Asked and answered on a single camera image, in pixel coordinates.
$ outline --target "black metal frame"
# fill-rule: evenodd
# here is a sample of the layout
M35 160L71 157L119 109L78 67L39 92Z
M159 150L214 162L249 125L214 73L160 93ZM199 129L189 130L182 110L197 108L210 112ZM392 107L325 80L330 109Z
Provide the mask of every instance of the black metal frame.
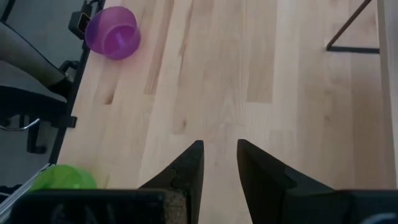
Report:
M379 48L368 48L368 47L340 47L333 46L333 44L339 39L339 37L344 33L344 31L354 22L354 20L360 15L360 13L368 6L372 0L364 0L363 3L358 7L354 14L347 20L343 27L337 32L337 34L332 38L329 44L326 46L326 51L329 52L351 52L359 54L379 54Z

